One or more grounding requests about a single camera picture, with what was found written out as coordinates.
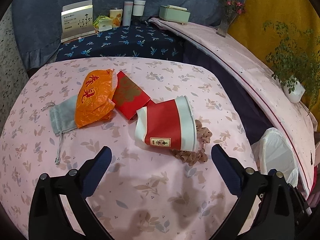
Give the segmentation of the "navy floral cloth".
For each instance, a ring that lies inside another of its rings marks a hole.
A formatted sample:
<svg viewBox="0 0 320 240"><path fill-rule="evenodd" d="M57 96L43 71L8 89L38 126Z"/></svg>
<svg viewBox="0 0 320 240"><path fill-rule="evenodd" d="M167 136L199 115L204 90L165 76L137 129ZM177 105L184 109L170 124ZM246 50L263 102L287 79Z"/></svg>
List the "navy floral cloth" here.
<svg viewBox="0 0 320 240"><path fill-rule="evenodd" d="M181 62L183 54L181 38L154 24L141 23L61 44L56 61L88 57L143 57Z"/></svg>

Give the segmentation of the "green plant in white pot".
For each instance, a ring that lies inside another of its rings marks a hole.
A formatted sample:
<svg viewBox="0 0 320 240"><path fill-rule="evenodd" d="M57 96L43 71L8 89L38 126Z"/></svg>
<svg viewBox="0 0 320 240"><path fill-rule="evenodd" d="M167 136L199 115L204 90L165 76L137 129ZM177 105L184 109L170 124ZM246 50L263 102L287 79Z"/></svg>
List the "green plant in white pot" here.
<svg viewBox="0 0 320 240"><path fill-rule="evenodd" d="M264 31L274 32L279 43L265 57L292 103L306 100L307 109L319 116L319 35L293 23L265 21Z"/></svg>

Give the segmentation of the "pink dotted shelf cloth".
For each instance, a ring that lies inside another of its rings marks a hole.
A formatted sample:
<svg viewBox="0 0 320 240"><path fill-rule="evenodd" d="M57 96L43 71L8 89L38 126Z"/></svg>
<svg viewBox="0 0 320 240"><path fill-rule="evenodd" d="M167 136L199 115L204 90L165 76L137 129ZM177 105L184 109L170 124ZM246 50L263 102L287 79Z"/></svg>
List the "pink dotted shelf cloth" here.
<svg viewBox="0 0 320 240"><path fill-rule="evenodd" d="M150 22L186 39L217 61L259 105L273 126L292 146L304 191L310 194L316 159L314 131L317 121L302 103L291 103L272 70L230 35L222 37L216 29L189 22L179 24L151 18ZM310 165L312 152L313 166Z"/></svg>

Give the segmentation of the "green white small packet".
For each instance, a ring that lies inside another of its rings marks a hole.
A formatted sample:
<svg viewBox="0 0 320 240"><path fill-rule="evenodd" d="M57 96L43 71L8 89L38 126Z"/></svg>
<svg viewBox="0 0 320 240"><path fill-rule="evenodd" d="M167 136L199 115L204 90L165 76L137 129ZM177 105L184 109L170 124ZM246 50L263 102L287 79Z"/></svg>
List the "green white small packet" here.
<svg viewBox="0 0 320 240"><path fill-rule="evenodd" d="M95 29L98 32L111 30L112 29L112 19L107 16L100 15L93 22L93 26L95 27Z"/></svg>

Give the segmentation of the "white jar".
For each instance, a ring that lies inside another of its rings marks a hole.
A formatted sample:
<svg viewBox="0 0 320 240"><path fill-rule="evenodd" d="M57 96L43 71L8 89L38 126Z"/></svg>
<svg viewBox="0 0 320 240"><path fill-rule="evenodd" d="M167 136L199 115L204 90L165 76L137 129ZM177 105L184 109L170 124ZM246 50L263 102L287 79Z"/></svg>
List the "white jar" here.
<svg viewBox="0 0 320 240"><path fill-rule="evenodd" d="M133 16L143 16L145 4L146 4L145 0L134 0L132 15Z"/></svg>

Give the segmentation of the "pink rabbit print tablecloth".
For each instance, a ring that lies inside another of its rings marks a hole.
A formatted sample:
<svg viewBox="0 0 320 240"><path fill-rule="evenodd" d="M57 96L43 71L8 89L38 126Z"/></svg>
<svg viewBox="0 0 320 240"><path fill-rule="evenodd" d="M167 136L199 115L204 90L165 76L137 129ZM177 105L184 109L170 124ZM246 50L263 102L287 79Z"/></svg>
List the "pink rabbit print tablecloth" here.
<svg viewBox="0 0 320 240"><path fill-rule="evenodd" d="M163 148L139 144L136 123L120 113L63 139L54 134L48 106L77 95L96 69L124 72L155 102L186 96L194 117L212 132L211 144L256 166L236 110L206 69L120 57L52 63L25 85L1 134L1 204L8 216L26 235L39 176L63 176L108 146L111 165L87 201L115 239L208 239L236 201L212 161L190 167Z"/></svg>

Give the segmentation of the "grey drawstring pouch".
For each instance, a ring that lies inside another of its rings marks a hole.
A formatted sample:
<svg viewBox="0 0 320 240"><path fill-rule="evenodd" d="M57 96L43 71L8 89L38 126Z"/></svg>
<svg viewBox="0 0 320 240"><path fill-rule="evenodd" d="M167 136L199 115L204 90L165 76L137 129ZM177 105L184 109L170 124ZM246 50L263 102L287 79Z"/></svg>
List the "grey drawstring pouch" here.
<svg viewBox="0 0 320 240"><path fill-rule="evenodd" d="M72 96L67 100L56 105L54 102L46 103L41 111L49 110L50 123L54 134L59 137L59 145L55 157L55 165L59 165L61 161L61 148L63 143L63 135L74 129L75 124L75 108L77 96Z"/></svg>

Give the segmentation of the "glass vase with pink flowers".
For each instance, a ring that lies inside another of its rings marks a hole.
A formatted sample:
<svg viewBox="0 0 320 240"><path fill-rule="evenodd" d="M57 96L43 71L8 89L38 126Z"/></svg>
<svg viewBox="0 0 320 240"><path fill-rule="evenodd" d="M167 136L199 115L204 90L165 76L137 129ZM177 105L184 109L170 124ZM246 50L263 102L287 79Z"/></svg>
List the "glass vase with pink flowers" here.
<svg viewBox="0 0 320 240"><path fill-rule="evenodd" d="M238 15L245 13L245 4L240 0L219 0L222 7L222 18L217 29L217 34L226 37L231 23Z"/></svg>

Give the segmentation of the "yellow curtain backdrop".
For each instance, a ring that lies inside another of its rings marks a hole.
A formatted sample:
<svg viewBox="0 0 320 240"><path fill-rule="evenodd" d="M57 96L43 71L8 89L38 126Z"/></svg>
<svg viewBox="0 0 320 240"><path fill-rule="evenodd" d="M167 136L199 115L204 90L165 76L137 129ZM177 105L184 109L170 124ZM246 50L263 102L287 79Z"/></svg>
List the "yellow curtain backdrop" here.
<svg viewBox="0 0 320 240"><path fill-rule="evenodd" d="M228 33L269 68L269 53L280 43L280 37L272 27L264 27L266 21L294 24L300 31L311 29L310 40L296 37L300 47L310 52L319 51L319 16L309 0L246 0L245 13L231 24Z"/></svg>

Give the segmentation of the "tall white bottle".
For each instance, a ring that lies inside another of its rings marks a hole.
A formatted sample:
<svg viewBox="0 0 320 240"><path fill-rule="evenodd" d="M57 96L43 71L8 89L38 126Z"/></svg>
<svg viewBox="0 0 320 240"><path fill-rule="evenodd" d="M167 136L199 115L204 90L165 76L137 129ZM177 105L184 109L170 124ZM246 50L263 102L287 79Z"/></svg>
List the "tall white bottle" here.
<svg viewBox="0 0 320 240"><path fill-rule="evenodd" d="M133 2L124 2L123 7L123 26L130 26L132 16Z"/></svg>

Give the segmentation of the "red gold box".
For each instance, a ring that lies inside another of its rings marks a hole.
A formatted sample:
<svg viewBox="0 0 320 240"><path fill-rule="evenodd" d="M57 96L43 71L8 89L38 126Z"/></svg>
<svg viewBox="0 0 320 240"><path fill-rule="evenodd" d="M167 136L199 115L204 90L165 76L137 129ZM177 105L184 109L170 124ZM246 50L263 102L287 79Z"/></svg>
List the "red gold box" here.
<svg viewBox="0 0 320 240"><path fill-rule="evenodd" d="M154 105L151 98L136 85L124 72L117 74L117 87L112 98L115 108L127 119L134 119L136 111Z"/></svg>

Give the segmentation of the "pink brown scrunchie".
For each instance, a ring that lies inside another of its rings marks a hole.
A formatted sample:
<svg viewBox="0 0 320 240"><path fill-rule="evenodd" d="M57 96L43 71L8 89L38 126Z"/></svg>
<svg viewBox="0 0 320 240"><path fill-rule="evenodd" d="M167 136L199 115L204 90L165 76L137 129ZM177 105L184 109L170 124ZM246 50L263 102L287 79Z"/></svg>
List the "pink brown scrunchie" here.
<svg viewBox="0 0 320 240"><path fill-rule="evenodd" d="M205 147L210 143L212 132L202 125L200 120L195 120L196 125L196 148L194 152L171 150L171 154L182 163L187 163L189 166L195 165L197 162L205 163L208 161Z"/></svg>

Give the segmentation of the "white lined trash bin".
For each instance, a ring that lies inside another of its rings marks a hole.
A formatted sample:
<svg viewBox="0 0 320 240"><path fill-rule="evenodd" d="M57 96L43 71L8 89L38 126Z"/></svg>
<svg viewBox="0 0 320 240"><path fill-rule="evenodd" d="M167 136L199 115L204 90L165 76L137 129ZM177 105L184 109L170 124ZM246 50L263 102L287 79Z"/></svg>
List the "white lined trash bin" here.
<svg viewBox="0 0 320 240"><path fill-rule="evenodd" d="M251 148L261 174L275 169L282 172L287 183L298 185L299 171L292 146L278 129L267 129Z"/></svg>

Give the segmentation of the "white open book box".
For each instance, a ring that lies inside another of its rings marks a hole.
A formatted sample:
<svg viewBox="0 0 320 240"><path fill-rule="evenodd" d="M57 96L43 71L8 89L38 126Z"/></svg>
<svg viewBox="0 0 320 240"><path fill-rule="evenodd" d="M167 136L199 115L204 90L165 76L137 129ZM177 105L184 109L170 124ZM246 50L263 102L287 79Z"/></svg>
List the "white open book box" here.
<svg viewBox="0 0 320 240"><path fill-rule="evenodd" d="M61 43L96 33L92 0L64 5L61 12Z"/></svg>

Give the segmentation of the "blue curtain backdrop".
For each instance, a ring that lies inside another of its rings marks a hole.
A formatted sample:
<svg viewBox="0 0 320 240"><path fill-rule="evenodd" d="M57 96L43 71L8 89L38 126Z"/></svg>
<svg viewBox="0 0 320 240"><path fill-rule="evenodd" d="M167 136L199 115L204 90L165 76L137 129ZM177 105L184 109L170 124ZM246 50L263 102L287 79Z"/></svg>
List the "blue curtain backdrop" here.
<svg viewBox="0 0 320 240"><path fill-rule="evenodd" d="M13 0L12 23L17 48L25 70L42 67L57 51L62 33L63 6L86 0ZM94 16L106 15L126 1L91 0ZM222 17L219 0L145 0L144 17L158 14L161 5L175 5L190 11L191 22L214 25Z"/></svg>

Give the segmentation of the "small orange printed can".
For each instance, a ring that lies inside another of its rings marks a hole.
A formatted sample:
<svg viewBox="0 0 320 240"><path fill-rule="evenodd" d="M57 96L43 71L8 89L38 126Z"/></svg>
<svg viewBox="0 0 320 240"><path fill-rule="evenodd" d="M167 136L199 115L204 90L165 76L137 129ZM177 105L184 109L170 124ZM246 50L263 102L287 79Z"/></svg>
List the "small orange printed can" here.
<svg viewBox="0 0 320 240"><path fill-rule="evenodd" d="M110 15L110 19L112 20L112 27L113 28L120 27L123 10L121 8L111 8L109 15Z"/></svg>

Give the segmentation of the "mint green box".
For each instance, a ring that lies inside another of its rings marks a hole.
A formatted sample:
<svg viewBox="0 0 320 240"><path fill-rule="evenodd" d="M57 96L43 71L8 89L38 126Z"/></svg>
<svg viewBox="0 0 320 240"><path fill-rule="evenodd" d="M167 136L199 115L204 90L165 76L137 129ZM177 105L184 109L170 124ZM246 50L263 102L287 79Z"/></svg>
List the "mint green box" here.
<svg viewBox="0 0 320 240"><path fill-rule="evenodd" d="M186 24L189 22L190 11L174 5L161 5L159 18L168 22Z"/></svg>

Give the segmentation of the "orange printed plastic bag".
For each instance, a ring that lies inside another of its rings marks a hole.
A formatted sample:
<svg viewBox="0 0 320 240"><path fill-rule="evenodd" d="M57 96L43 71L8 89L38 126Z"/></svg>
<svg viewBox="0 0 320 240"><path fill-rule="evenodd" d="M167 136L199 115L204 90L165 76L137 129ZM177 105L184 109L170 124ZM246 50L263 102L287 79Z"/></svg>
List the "orange printed plastic bag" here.
<svg viewBox="0 0 320 240"><path fill-rule="evenodd" d="M77 128L111 118L117 82L114 69L99 69L87 74L76 101L74 120Z"/></svg>

